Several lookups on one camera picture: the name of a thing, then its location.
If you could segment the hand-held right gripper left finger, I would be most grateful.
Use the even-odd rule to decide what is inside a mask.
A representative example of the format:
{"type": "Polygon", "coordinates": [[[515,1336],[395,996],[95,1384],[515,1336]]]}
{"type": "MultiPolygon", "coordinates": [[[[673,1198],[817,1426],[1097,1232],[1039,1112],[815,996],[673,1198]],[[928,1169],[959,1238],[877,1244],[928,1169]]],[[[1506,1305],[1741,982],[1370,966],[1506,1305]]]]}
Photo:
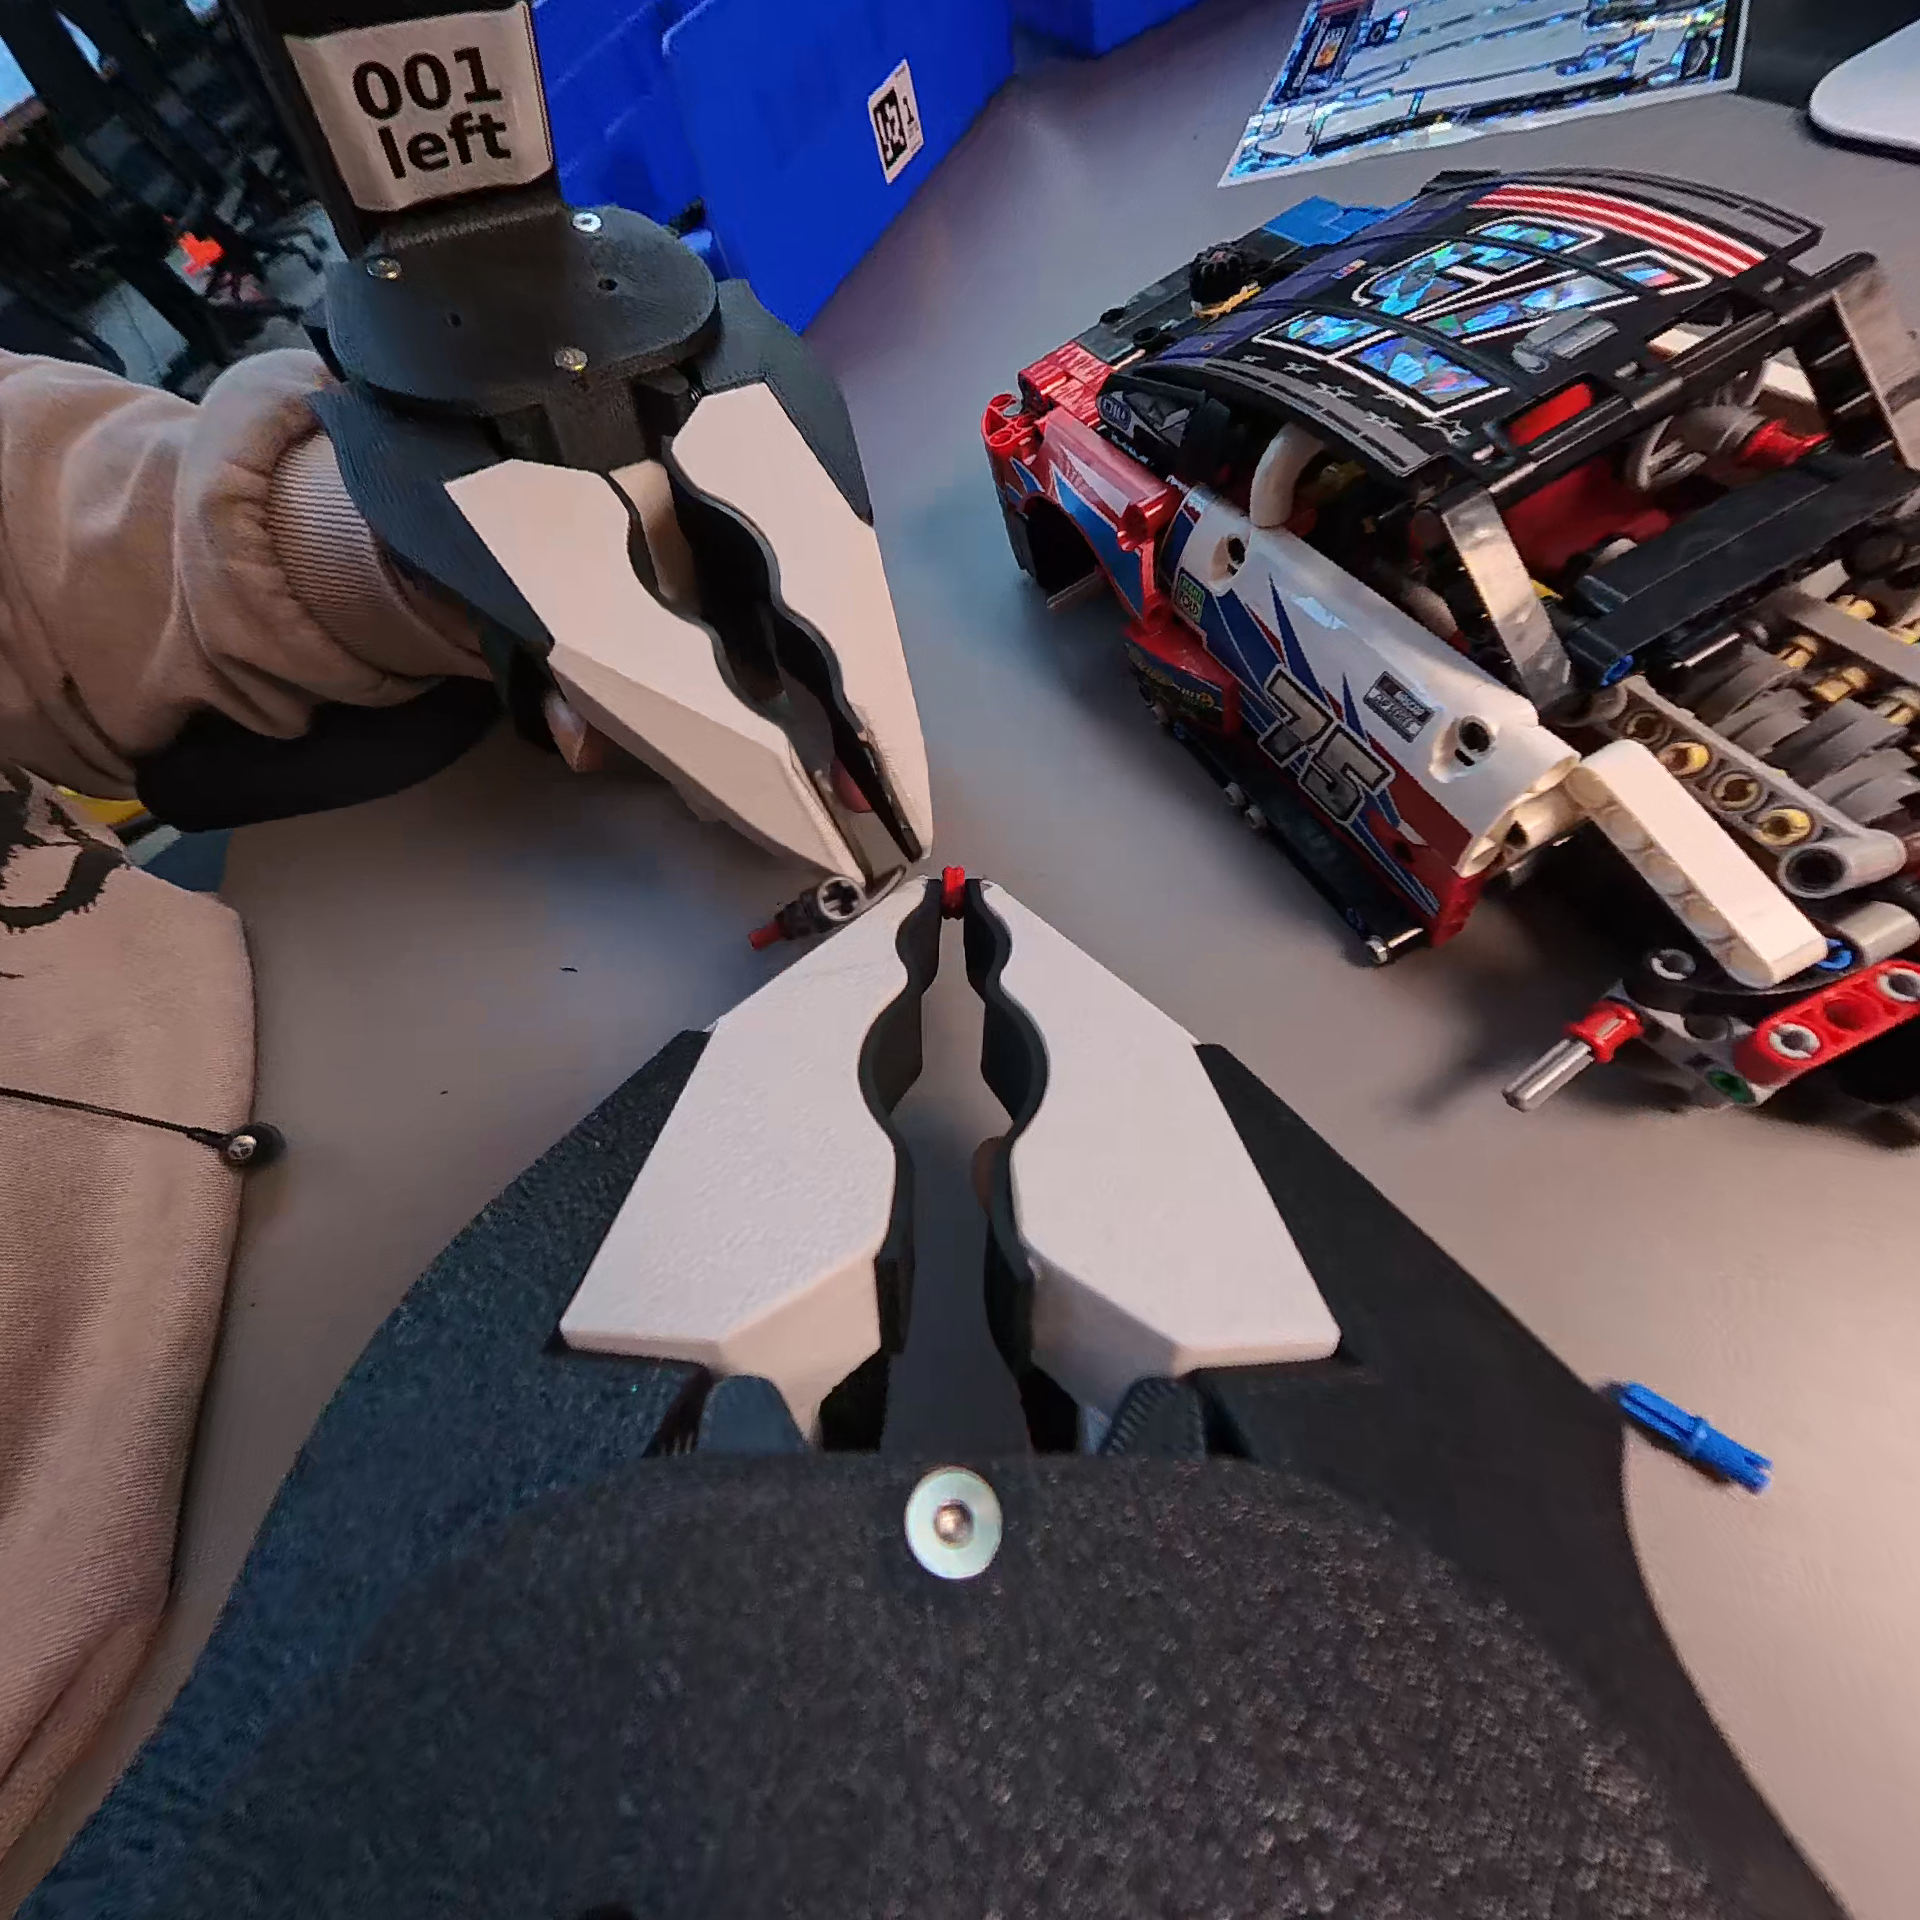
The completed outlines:
{"type": "Polygon", "coordinates": [[[722,1016],[560,1320],[578,1354],[759,1376],[809,1442],[899,1354],[913,1177],[896,1106],[921,1078],[942,886],[902,883],[722,1016]]]}

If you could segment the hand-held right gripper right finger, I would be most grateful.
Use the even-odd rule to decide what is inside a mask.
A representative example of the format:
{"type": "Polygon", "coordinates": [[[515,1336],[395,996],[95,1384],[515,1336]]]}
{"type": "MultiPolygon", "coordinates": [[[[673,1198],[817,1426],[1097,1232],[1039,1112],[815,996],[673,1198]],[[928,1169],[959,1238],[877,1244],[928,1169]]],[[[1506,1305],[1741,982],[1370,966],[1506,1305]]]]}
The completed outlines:
{"type": "Polygon", "coordinates": [[[1144,1379],[1327,1360],[1339,1328],[1192,1036],[990,881],[959,892],[981,1073],[986,1318],[1035,1444],[1144,1379]]]}

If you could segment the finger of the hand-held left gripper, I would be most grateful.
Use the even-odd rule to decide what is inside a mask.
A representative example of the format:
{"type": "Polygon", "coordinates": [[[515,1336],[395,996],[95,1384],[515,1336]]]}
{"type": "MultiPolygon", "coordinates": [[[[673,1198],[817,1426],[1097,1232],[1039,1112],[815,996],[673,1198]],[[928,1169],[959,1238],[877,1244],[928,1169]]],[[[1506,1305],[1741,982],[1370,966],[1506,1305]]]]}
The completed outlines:
{"type": "Polygon", "coordinates": [[[907,862],[925,857],[921,708],[873,527],[763,385],[699,398],[664,463],[685,511],[731,539],[749,607],[822,707],[854,788],[907,862]]]}
{"type": "Polygon", "coordinates": [[[640,582],[624,495],[599,474],[505,463],[446,495],[550,636],[574,708],[705,822],[829,876],[879,871],[845,839],[783,728],[725,682],[715,633],[640,582]]]}

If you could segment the grey lego connector red axle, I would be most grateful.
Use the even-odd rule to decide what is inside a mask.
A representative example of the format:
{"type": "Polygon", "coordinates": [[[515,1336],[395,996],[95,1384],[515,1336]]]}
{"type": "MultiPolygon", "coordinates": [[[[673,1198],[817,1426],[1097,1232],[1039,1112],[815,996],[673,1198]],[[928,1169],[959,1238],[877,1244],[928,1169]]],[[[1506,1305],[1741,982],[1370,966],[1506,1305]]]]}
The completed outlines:
{"type": "Polygon", "coordinates": [[[801,945],[825,938],[861,919],[907,876],[910,870],[893,870],[874,881],[829,876],[806,887],[803,895],[790,899],[765,924],[755,927],[749,934],[749,947],[768,952],[776,945],[801,945]]]}

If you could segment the red white blue lego car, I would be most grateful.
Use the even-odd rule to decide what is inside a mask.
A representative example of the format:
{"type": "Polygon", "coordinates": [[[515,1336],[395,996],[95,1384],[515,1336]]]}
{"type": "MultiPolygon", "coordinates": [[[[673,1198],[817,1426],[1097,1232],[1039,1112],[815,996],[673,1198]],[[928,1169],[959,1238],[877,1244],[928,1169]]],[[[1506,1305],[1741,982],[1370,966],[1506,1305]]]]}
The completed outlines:
{"type": "Polygon", "coordinates": [[[1445,171],[1306,199],[981,418],[1022,571],[1107,588],[1157,722],[1378,966],[1555,874],[1622,1049],[1915,1121],[1915,335],[1731,190],[1445,171]]]}

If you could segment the blue lego pin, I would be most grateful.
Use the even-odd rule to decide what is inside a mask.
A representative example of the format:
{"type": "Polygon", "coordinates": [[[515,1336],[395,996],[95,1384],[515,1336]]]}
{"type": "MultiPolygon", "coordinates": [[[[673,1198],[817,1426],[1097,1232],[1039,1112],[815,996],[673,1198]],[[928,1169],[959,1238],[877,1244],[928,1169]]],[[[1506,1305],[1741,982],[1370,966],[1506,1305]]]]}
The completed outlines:
{"type": "Polygon", "coordinates": [[[1747,1496],[1762,1496],[1768,1489],[1770,1460],[1689,1408],[1642,1384],[1609,1384],[1605,1395],[1634,1428],[1696,1472],[1747,1496]]]}

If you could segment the shiny lego sticker sheet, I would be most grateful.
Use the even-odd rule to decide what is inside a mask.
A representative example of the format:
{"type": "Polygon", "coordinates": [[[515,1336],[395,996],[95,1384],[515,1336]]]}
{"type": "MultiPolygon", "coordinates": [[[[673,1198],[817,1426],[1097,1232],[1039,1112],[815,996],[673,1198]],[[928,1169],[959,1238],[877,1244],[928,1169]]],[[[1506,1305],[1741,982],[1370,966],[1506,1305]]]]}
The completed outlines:
{"type": "Polygon", "coordinates": [[[1705,99],[1743,34],[1741,2],[1310,2],[1217,185],[1705,99]]]}

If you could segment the blue storage bin white label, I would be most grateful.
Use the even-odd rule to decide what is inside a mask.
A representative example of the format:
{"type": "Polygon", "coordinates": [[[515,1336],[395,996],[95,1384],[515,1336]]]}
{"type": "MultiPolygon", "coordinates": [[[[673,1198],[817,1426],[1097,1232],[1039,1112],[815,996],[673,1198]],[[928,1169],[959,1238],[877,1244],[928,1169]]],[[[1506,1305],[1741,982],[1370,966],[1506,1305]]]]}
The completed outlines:
{"type": "Polygon", "coordinates": [[[670,224],[803,330],[1013,75],[1005,2],[538,2],[575,207],[670,224]]]}

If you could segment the dark metal rack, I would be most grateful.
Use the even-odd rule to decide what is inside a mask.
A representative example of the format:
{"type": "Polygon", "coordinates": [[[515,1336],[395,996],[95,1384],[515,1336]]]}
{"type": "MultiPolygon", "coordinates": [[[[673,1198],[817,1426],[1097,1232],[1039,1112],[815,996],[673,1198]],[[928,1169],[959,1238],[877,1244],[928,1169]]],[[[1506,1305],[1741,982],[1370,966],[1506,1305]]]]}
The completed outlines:
{"type": "Polygon", "coordinates": [[[3,344],[121,371],[141,305],[173,393],[303,348],[334,244],[233,4],[2,4],[2,44],[3,344]]]}

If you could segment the person's beige printed hoodie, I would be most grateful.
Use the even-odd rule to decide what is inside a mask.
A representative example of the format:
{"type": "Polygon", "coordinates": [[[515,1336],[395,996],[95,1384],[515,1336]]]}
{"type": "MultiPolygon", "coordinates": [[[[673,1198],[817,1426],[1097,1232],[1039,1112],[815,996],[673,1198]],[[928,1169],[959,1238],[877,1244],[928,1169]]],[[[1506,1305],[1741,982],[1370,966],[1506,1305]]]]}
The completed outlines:
{"type": "Polygon", "coordinates": [[[129,1689],[169,1591],[256,1091],[240,919],[2,776],[2,1848],[129,1689]],[[22,1103],[11,1091],[54,1099],[22,1103]]]}

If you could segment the black desk mat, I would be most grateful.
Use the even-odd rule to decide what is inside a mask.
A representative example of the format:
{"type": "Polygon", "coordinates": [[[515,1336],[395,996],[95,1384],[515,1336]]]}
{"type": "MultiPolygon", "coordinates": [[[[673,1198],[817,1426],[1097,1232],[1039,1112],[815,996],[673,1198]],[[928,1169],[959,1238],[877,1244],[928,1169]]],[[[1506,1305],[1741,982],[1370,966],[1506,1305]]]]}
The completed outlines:
{"type": "Polygon", "coordinates": [[[1808,107],[1817,83],[1845,60],[1918,19],[1918,2],[1747,2],[1736,91],[1808,107]]]}

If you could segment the white flat device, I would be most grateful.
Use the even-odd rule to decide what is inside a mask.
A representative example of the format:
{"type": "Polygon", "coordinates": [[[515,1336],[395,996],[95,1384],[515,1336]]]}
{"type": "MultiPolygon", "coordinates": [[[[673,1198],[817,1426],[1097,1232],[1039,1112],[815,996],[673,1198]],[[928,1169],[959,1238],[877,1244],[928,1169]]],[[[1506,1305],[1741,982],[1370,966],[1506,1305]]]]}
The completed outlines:
{"type": "Polygon", "coordinates": [[[1808,96],[1808,126],[1841,147],[1918,161],[1918,4],[1833,2],[1817,19],[1841,57],[1808,96]]]}

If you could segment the black hoodie drawstring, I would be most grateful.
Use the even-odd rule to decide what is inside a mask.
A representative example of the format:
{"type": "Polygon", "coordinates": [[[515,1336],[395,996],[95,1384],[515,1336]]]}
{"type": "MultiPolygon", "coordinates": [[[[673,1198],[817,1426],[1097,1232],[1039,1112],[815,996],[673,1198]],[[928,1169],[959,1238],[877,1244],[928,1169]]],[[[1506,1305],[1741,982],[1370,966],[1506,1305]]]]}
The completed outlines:
{"type": "Polygon", "coordinates": [[[185,1139],[213,1153],[224,1167],[250,1172],[275,1163],[286,1151],[282,1132],[265,1121],[246,1121],[233,1129],[206,1128],[182,1121],[162,1121],[145,1113],[121,1112],[98,1103],[67,1095],[45,1095],[26,1088],[2,1088],[2,1099],[45,1110],[51,1113],[80,1113],[98,1121],[113,1121],[150,1134],[185,1139]]]}

